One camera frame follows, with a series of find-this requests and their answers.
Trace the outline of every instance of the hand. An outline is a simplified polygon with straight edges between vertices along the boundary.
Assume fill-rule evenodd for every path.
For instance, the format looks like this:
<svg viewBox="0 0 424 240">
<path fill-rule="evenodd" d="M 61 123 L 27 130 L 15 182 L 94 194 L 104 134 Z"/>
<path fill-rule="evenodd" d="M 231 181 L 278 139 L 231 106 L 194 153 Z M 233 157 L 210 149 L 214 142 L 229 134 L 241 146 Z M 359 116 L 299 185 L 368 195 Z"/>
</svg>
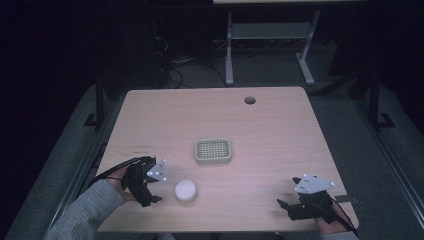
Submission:
<svg viewBox="0 0 424 240">
<path fill-rule="evenodd" d="M 332 208 L 333 208 L 335 214 L 339 215 L 346 222 L 350 222 L 350 218 L 343 212 L 343 210 L 341 209 L 341 207 L 337 203 L 333 202 Z M 339 233 L 339 232 L 347 232 L 348 231 L 346 229 L 346 227 L 343 226 L 343 224 L 341 224 L 337 220 L 334 220 L 331 223 L 327 223 L 322 217 L 320 217 L 320 218 L 315 218 L 315 222 L 317 223 L 319 230 L 323 234 Z"/>
<path fill-rule="evenodd" d="M 122 187 L 122 182 L 119 179 L 122 179 L 127 172 L 127 167 L 123 167 L 121 169 L 116 170 L 115 172 L 111 173 L 108 178 L 106 178 L 106 181 L 112 185 L 124 198 L 125 201 L 136 201 L 134 195 L 131 193 L 125 192 L 126 187 Z"/>
</svg>

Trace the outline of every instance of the gray sleeve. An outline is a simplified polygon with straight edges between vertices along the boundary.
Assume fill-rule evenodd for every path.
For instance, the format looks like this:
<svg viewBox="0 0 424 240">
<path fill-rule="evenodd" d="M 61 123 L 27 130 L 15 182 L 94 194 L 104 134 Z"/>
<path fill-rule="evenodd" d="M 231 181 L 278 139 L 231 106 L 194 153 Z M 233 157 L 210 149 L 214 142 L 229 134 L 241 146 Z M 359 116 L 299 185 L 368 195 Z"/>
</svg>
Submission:
<svg viewBox="0 0 424 240">
<path fill-rule="evenodd" d="M 359 240 L 353 232 L 320 234 L 322 240 Z"/>
<path fill-rule="evenodd" d="M 94 239 L 103 221 L 124 203 L 113 186 L 100 180 L 69 206 L 48 231 L 46 239 Z"/>
</svg>

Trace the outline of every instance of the background table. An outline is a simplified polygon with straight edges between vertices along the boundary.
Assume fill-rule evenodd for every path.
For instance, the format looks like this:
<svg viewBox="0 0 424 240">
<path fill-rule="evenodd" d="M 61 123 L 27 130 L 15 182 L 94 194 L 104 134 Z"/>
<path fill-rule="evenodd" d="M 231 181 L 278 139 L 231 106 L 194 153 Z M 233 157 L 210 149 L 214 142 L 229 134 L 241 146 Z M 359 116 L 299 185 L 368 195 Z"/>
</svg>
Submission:
<svg viewBox="0 0 424 240">
<path fill-rule="evenodd" d="M 256 103 L 246 104 L 246 97 Z M 228 138 L 228 164 L 199 166 L 198 139 Z M 330 195 L 346 195 L 305 91 L 299 87 L 130 91 L 122 106 L 101 173 L 137 156 L 166 159 L 167 181 L 149 184 L 159 203 L 127 202 L 99 231 L 301 231 L 313 220 L 291 221 L 276 199 L 295 204 L 292 177 L 334 181 Z M 181 203 L 178 181 L 191 179 L 198 196 Z M 342 207 L 357 226 L 350 203 Z"/>
</svg>

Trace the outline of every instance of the person's arm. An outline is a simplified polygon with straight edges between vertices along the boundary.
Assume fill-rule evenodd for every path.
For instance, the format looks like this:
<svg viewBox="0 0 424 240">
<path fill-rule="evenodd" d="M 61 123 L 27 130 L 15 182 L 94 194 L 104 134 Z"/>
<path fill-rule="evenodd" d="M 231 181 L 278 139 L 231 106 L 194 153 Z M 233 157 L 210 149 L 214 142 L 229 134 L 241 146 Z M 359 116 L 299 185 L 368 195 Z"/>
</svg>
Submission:
<svg viewBox="0 0 424 240">
<path fill-rule="evenodd" d="M 344 213 L 341 207 L 333 203 L 334 213 L 339 215 L 346 222 L 350 222 L 349 217 Z M 354 232 L 348 231 L 346 227 L 339 221 L 327 223 L 322 217 L 315 218 L 315 222 L 321 232 L 320 236 L 323 240 L 359 240 Z"/>
<path fill-rule="evenodd" d="M 127 168 L 109 175 L 115 179 L 99 180 L 75 200 L 48 231 L 50 239 L 94 239 L 97 229 L 125 201 L 135 200 L 121 187 Z"/>
</svg>

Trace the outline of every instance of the beige plastic basket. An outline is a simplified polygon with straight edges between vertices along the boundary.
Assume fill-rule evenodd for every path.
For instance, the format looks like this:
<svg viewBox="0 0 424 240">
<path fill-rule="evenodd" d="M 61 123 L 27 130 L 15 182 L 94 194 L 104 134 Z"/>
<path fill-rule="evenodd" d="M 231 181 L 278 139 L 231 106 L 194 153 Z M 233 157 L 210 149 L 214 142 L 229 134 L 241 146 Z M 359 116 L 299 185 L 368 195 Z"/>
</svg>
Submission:
<svg viewBox="0 0 424 240">
<path fill-rule="evenodd" d="M 231 160 L 230 141 L 226 138 L 198 140 L 195 152 L 199 165 L 229 163 Z"/>
</svg>

